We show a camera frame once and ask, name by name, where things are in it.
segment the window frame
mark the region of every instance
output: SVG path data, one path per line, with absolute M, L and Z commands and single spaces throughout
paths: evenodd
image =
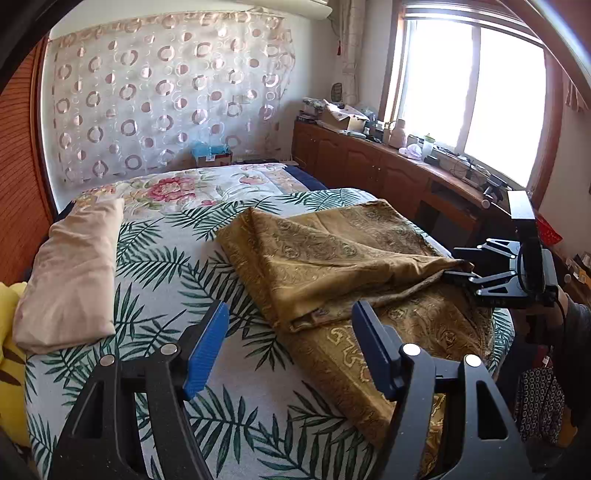
M 533 32 L 531 32 L 531 30 L 529 30 L 518 18 L 511 18 L 508 12 L 495 11 L 494 9 L 490 9 L 490 5 L 485 9 L 482 9 L 481 7 L 474 8 L 474 6 L 461 6 L 458 5 L 457 2 L 446 5 L 441 2 L 421 3 L 421 0 L 415 0 L 412 5 L 408 5 L 408 8 L 402 2 L 395 2 L 392 6 L 392 28 L 390 32 L 390 45 L 388 48 L 387 75 L 384 79 L 382 101 L 380 103 L 378 114 L 378 117 L 385 122 L 394 122 L 399 118 L 401 106 L 404 104 L 405 86 L 407 84 L 406 65 L 413 31 L 410 22 L 426 19 L 468 23 L 473 27 L 473 67 L 470 75 L 469 91 L 466 97 L 466 108 L 462 130 L 460 131 L 457 145 L 444 145 L 439 142 L 437 142 L 437 144 L 454 151 L 456 155 L 465 156 L 474 164 L 482 166 L 491 174 L 496 175 L 507 182 L 512 189 L 527 189 L 532 198 L 534 207 L 538 208 L 548 185 L 558 149 L 563 103 L 561 67 L 535 34 L 533 34 Z M 493 21 L 499 21 L 499 25 L 493 25 Z M 476 90 L 480 70 L 481 28 L 491 28 L 501 33 L 516 36 L 522 40 L 534 43 L 544 50 L 546 66 L 544 119 L 540 141 L 538 143 L 537 155 L 527 185 L 519 185 L 507 175 L 465 153 L 468 133 L 472 124 L 472 117 L 476 104 Z

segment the wooden counter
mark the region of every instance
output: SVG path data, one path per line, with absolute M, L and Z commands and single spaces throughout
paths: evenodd
M 427 232 L 442 213 L 477 241 L 489 211 L 484 195 L 450 172 L 387 145 L 295 122 L 293 160 L 328 188 L 355 187 L 390 202 Z

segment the leaf-patterned bedspread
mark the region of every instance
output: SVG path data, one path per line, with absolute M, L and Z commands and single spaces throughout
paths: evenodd
M 124 222 L 115 277 L 116 335 L 27 360 L 28 424 L 42 476 L 47 477 L 66 416 L 102 355 L 148 356 L 178 339 L 200 321 L 212 300 L 220 299 L 230 307 L 226 340 L 206 389 L 185 403 L 212 474 L 363 480 L 374 448 L 294 365 L 213 239 L 217 229 L 251 206 L 287 217 L 374 199 L 355 189 L 321 190 Z M 508 313 L 497 313 L 493 366 L 512 336 Z M 137 395 L 137 417 L 148 473 L 160 479 L 145 394 Z

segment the metal screw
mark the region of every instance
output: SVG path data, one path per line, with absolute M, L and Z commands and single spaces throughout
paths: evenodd
M 160 348 L 160 353 L 163 355 L 172 355 L 178 351 L 177 346 L 174 343 L 166 343 Z
M 402 351 L 408 356 L 417 356 L 421 353 L 421 347 L 415 345 L 414 343 L 405 343 L 402 346 Z
M 101 357 L 100 364 L 103 367 L 108 367 L 109 365 L 113 365 L 115 363 L 115 357 L 113 355 L 105 355 Z
M 470 365 L 471 367 L 479 367 L 482 363 L 482 361 L 480 360 L 480 357 L 476 356 L 476 355 L 466 355 L 465 357 L 466 363 L 468 365 Z

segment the yellow pillow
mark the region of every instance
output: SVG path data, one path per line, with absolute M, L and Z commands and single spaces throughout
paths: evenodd
M 30 446 L 25 412 L 26 357 L 12 341 L 12 318 L 26 283 L 0 282 L 0 427 L 22 446 Z

